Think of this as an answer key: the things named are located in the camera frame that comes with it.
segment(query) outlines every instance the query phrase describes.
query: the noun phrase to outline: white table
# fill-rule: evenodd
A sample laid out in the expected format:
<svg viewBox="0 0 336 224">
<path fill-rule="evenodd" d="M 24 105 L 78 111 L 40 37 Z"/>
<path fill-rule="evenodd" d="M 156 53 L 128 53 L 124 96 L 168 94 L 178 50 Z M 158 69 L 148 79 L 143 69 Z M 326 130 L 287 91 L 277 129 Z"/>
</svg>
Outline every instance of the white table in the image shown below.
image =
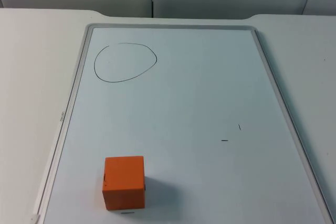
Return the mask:
<svg viewBox="0 0 336 224">
<path fill-rule="evenodd" d="M 0 223 L 29 221 L 90 23 L 256 27 L 336 217 L 336 17 L 186 20 L 114 18 L 88 10 L 0 9 Z"/>
</svg>

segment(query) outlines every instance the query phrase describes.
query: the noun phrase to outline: whiteboard tray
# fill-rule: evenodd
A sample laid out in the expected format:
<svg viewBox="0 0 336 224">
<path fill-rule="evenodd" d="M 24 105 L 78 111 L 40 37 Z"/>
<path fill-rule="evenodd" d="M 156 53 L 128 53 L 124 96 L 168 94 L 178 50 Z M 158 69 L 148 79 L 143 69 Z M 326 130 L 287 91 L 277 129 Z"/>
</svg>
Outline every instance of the whiteboard tray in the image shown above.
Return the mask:
<svg viewBox="0 0 336 224">
<path fill-rule="evenodd" d="M 146 208 L 106 211 L 104 158 L 129 155 Z M 36 209 L 44 224 L 333 223 L 244 26 L 88 26 Z"/>
</svg>

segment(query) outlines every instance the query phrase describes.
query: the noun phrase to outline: whiteboard frame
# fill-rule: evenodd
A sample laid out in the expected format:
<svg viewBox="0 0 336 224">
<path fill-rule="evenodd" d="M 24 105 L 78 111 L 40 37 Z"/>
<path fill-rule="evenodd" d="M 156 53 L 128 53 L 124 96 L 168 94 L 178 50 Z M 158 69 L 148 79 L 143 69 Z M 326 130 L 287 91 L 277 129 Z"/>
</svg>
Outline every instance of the whiteboard frame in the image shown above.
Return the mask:
<svg viewBox="0 0 336 224">
<path fill-rule="evenodd" d="M 71 115 L 73 108 L 75 106 L 76 96 L 79 89 L 79 83 L 82 76 L 91 36 L 93 29 L 95 28 L 168 28 L 168 29 L 220 29 L 220 30 L 248 30 L 254 39 L 257 46 L 259 55 L 265 67 L 269 81 L 271 82 L 273 91 L 276 95 L 282 113 L 285 117 L 287 126 L 290 130 L 292 139 L 308 176 L 310 185 L 322 212 L 324 221 L 326 224 L 335 224 L 330 210 L 328 208 L 327 202 L 317 181 L 315 172 L 312 169 L 309 157 L 304 148 L 302 141 L 300 140 L 297 128 L 294 124 L 292 116 L 288 110 L 283 95 L 280 91 L 279 85 L 274 77 L 273 71 L 269 60 L 266 57 L 265 51 L 263 50 L 261 43 L 259 41 L 257 29 L 252 26 L 221 26 L 221 25 L 155 25 L 155 24 L 89 24 L 85 28 L 85 33 L 83 36 L 82 44 L 80 47 L 79 56 L 76 62 L 75 71 L 72 78 L 72 86 L 70 91 L 69 100 L 65 111 L 63 111 L 60 124 L 57 128 L 57 134 L 52 145 L 51 152 L 49 154 L 49 159 L 45 168 L 43 179 L 41 181 L 40 189 L 37 195 L 37 199 L 34 205 L 33 217 L 37 219 L 36 224 L 43 224 L 44 218 L 47 212 L 49 200 L 51 197 L 52 188 L 57 174 L 58 164 L 61 158 L 62 149 L 65 143 L 69 123 L 71 120 Z"/>
</svg>

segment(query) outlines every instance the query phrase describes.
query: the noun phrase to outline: orange block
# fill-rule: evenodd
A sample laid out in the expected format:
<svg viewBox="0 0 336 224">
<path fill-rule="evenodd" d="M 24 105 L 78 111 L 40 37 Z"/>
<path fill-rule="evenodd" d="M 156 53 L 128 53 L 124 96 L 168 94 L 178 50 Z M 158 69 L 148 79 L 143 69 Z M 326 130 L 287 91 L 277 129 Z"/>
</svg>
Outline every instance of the orange block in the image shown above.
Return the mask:
<svg viewBox="0 0 336 224">
<path fill-rule="evenodd" d="M 105 158 L 103 196 L 107 210 L 144 208 L 143 156 Z"/>
</svg>

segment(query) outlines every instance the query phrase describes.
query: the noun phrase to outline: drawn circle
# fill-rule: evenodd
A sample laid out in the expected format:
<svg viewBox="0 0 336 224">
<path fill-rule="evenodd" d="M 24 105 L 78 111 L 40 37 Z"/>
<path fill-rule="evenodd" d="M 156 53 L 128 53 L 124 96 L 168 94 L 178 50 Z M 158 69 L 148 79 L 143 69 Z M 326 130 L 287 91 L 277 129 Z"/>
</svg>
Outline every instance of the drawn circle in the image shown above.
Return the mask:
<svg viewBox="0 0 336 224">
<path fill-rule="evenodd" d="M 142 75 L 157 60 L 155 53 L 146 45 L 119 43 L 104 47 L 97 54 L 93 68 L 100 80 L 116 83 Z"/>
</svg>

